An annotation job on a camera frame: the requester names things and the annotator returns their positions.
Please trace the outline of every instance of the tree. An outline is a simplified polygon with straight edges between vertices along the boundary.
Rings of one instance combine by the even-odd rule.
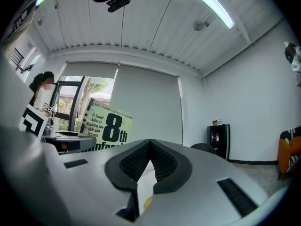
[[[74,131],[79,132],[79,127],[80,127],[80,120],[76,118]]]
[[[66,106],[66,111],[65,112],[67,112],[67,114],[70,114],[72,104],[73,104],[73,100],[68,103],[68,106]]]
[[[65,109],[66,109],[66,102],[62,99],[59,99],[59,101],[58,101],[58,111],[63,113],[65,111]]]
[[[69,121],[60,119],[59,123],[60,123],[58,128],[59,130],[68,130]]]
[[[90,94],[101,92],[108,86],[108,80],[106,78],[102,78],[102,81],[98,84],[91,83],[91,79],[92,79],[92,77],[89,77],[86,82],[86,85],[85,85],[85,88],[83,91],[83,96],[81,99],[79,115],[84,114]]]

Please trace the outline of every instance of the orange chair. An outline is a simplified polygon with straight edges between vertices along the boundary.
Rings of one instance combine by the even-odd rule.
[[[299,134],[285,131],[281,133],[279,140],[278,156],[280,174],[285,174],[297,170],[301,162],[301,136]]]

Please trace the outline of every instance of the roller blind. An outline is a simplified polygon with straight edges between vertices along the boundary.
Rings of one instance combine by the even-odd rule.
[[[102,78],[115,77],[118,65],[103,63],[70,63],[67,64],[62,75],[93,76]]]
[[[181,102],[176,77],[121,65],[110,106],[133,116],[128,142],[153,138],[182,143]]]

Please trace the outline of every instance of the baseboard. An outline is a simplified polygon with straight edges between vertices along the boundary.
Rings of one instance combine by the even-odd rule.
[[[247,165],[277,165],[278,161],[240,161],[240,160],[228,160],[232,163],[247,164]]]

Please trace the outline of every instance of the window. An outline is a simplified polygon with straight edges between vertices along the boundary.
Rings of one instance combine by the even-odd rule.
[[[110,105],[114,81],[115,79],[87,77],[87,82],[79,101],[78,116],[76,118],[74,131],[79,131],[81,119],[91,98],[106,105]]]
[[[18,70],[21,61],[24,59],[23,55],[17,50],[16,48],[14,49],[11,57],[10,57],[10,64],[15,70]]]
[[[110,104],[114,81],[91,76],[61,76],[50,103],[56,112],[54,129],[78,132],[91,98]]]
[[[31,58],[28,60],[28,62],[25,63],[24,68],[21,69],[20,74],[24,82],[26,81],[30,71],[32,70],[32,67],[36,64],[36,62],[40,57],[41,55],[38,53],[37,50],[35,50],[31,55]]]

